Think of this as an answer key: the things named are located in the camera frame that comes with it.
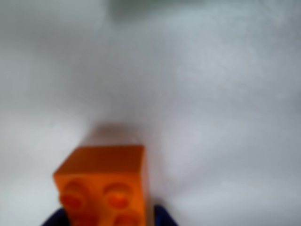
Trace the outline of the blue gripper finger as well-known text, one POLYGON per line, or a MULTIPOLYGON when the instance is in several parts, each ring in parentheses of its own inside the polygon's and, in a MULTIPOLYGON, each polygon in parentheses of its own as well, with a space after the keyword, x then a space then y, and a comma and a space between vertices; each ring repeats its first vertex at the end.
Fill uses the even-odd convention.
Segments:
POLYGON ((154 206, 154 224, 155 226, 178 226, 162 205, 154 206))
POLYGON ((69 226, 70 222, 66 211, 63 208, 55 211, 42 226, 69 226))

